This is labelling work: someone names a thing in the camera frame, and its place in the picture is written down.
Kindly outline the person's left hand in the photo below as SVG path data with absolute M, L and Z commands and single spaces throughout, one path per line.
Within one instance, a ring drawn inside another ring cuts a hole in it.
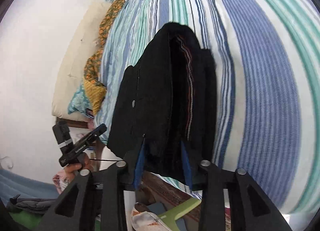
M 82 170 L 82 169 L 88 169 L 89 171 L 93 171 L 94 170 L 94 168 L 92 166 L 92 162 L 89 159 L 88 155 L 86 153 L 82 153 L 82 154 L 83 154 L 83 163 L 73 163 L 73 164 L 69 164 L 69 165 L 64 167 L 64 171 L 65 171 L 67 180 L 69 182 L 72 182 L 72 180 L 76 176 L 75 173 L 78 170 Z

